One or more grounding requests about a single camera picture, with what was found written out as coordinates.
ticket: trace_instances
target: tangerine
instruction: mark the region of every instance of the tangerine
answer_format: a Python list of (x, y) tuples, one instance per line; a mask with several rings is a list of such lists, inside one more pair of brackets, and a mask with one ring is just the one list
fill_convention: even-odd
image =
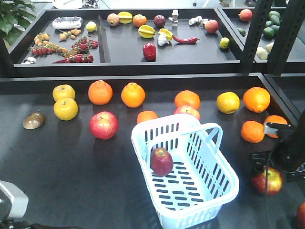
[(111, 86), (104, 80), (93, 82), (88, 89), (89, 100), (95, 105), (107, 104), (113, 95)]
[(200, 107), (200, 98), (199, 95), (195, 92), (184, 90), (179, 92), (175, 97), (175, 105), (176, 107), (189, 105), (194, 109), (198, 110)]
[(252, 87), (244, 93), (244, 105), (250, 111), (261, 113), (267, 109), (270, 104), (269, 92), (261, 87)]
[(137, 124), (144, 122), (144, 121), (148, 121), (148, 120), (152, 120), (158, 118), (158, 115), (156, 114), (156, 112), (154, 111), (142, 111), (138, 114), (138, 118), (137, 118)]
[(242, 138), (251, 143), (261, 142), (264, 138), (264, 126), (256, 121), (244, 122), (241, 130)]
[[(288, 124), (286, 119), (278, 115), (270, 115), (268, 116), (264, 123), (279, 123), (279, 124)], [(267, 134), (269, 137), (278, 138), (277, 135)]]
[(122, 90), (121, 98), (126, 106), (136, 108), (144, 102), (145, 91), (137, 83), (128, 83)]

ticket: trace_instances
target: red chili pepper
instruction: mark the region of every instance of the red chili pepper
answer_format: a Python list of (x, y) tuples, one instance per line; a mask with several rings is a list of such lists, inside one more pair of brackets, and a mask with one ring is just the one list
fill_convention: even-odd
[(186, 39), (180, 39), (180, 38), (177, 38), (173, 35), (173, 39), (181, 44), (190, 44), (190, 43), (196, 43), (199, 38), (197, 37), (190, 37), (190, 38), (186, 38)]
[(148, 61), (153, 61), (157, 57), (157, 48), (153, 43), (147, 43), (143, 46), (143, 55)]

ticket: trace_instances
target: black tray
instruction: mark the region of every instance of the black tray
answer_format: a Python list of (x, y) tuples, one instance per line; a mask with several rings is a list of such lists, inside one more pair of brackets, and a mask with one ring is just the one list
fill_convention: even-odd
[[(179, 9), (178, 27), (172, 27), (167, 20), (165, 28), (179, 38), (196, 36), (200, 40), (196, 44), (178, 44), (172, 40), (170, 45), (158, 46), (155, 62), (147, 62), (143, 57), (142, 47), (148, 42), (157, 44), (158, 35), (145, 39), (138, 34), (138, 29), (130, 24), (119, 24), (111, 27), (106, 19), (110, 13), (123, 10), (44, 10), (34, 20), (32, 25), (16, 41), (10, 49), (10, 57), (15, 66), (15, 77), (49, 77), (49, 76), (107, 76), (107, 75), (148, 75), (148, 74), (192, 74), (192, 73), (234, 73), (238, 70), (242, 53), (241, 43), (231, 28), (223, 20), (218, 10)], [(155, 15), (170, 17), (173, 10), (128, 10), (132, 15), (143, 14), (148, 18), (148, 25), (154, 27)], [(51, 42), (59, 42), (59, 31), (51, 26), (56, 17), (80, 16), (84, 19), (82, 34), (77, 39), (87, 35), (85, 24), (88, 21), (97, 22), (98, 29), (89, 35), (99, 41), (99, 48), (92, 51), (94, 63), (85, 64), (52, 64), (61, 59), (56, 54), (37, 57), (35, 65), (21, 65), (27, 56), (31, 55), (28, 48), (34, 45), (33, 38), (39, 32), (51, 35)], [(199, 25), (188, 25), (192, 17), (215, 19), (219, 23), (216, 34), (207, 34)], [(219, 48), (222, 37), (231, 41), (228, 50)], [(59, 45), (70, 49), (75, 40), (69, 39)]]
[[(87, 96), (89, 85), (99, 79), (114, 90), (107, 105), (92, 105)], [(122, 88), (131, 81), (146, 90), (139, 108), (127, 108), (121, 101)], [(53, 113), (51, 92), (63, 83), (74, 87), (80, 108), (71, 121), (60, 121)], [(252, 113), (242, 101), (234, 114), (218, 111), (216, 98), (220, 93), (233, 91), (242, 98), (253, 86), (270, 92), (272, 100), (266, 111)], [(272, 114), (295, 124), (293, 115), (260, 73), (0, 79), (0, 106), (5, 108), (0, 110), (0, 179), (14, 183), (29, 197), (25, 216), (16, 220), (84, 229), (161, 229), (131, 143), (131, 130), (140, 111), (171, 115), (175, 95), (185, 89), (197, 92), (202, 100), (201, 122), (216, 122), (222, 127), (220, 150), (240, 181), (236, 199), (223, 205), (215, 219), (194, 228), (238, 225), (290, 229), (304, 200), (301, 188), (297, 183), (285, 183), (275, 196), (258, 195), (250, 182), (249, 155), (271, 149), (275, 140), (265, 136), (262, 142), (250, 144), (240, 136), (244, 121), (262, 122)], [(37, 110), (46, 115), (46, 123), (35, 130), (24, 129), (23, 119)], [(106, 141), (94, 138), (88, 127), (90, 118), (103, 110), (113, 112), (120, 124), (117, 134)]]
[[(241, 10), (244, 8), (219, 8), (220, 13), (223, 15), (225, 20), (228, 22), (232, 30), (235, 32), (238, 39), (242, 42), (243, 45), (245, 45), (246, 42), (246, 36), (248, 34), (249, 28), (250, 28), (250, 22), (242, 22), (238, 18), (238, 14)], [(278, 11), (280, 14), (283, 14), (286, 8), (284, 7), (273, 7), (271, 10)], [(246, 36), (243, 37), (236, 27), (243, 28), (246, 31)], [(267, 44), (270, 44), (271, 42), (274, 42), (275, 38), (273, 39), (267, 39), (263, 35), (260, 39), (259, 46), (265, 47)], [(288, 56), (286, 65), (283, 69), (284, 73), (291, 73), (292, 71), (294, 73), (301, 73), (304, 71), (304, 61), (305, 61), (305, 27), (304, 24), (302, 25), (299, 34), (294, 42), (294, 45), (290, 51), (290, 54)], [(266, 65), (267, 60), (260, 60), (257, 56), (254, 58), (255, 65), (254, 65), (254, 72), (267, 72)]]

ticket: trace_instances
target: white controller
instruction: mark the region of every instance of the white controller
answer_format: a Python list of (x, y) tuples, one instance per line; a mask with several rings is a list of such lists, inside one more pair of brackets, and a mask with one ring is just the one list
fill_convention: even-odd
[(55, 29), (78, 29), (81, 27), (82, 18), (81, 17), (62, 17), (56, 18), (52, 22), (52, 26)]

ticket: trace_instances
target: white object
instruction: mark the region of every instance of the white object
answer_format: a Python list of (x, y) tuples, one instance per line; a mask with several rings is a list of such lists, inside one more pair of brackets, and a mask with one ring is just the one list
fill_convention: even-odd
[[(189, 114), (161, 117), (133, 128), (132, 144), (164, 229), (185, 229), (211, 220), (237, 196), (238, 177), (219, 150), (222, 133), (218, 124), (201, 125)], [(166, 148), (174, 161), (165, 177), (152, 175), (149, 166), (156, 147)]]
[(52, 0), (52, 5), (61, 10), (80, 9), (82, 0)]
[(23, 217), (28, 206), (29, 198), (13, 183), (0, 180), (0, 189), (11, 202), (9, 217)]
[(62, 17), (56, 18), (52, 22), (52, 26), (55, 29), (78, 29), (81, 27), (82, 18), (81, 17)]

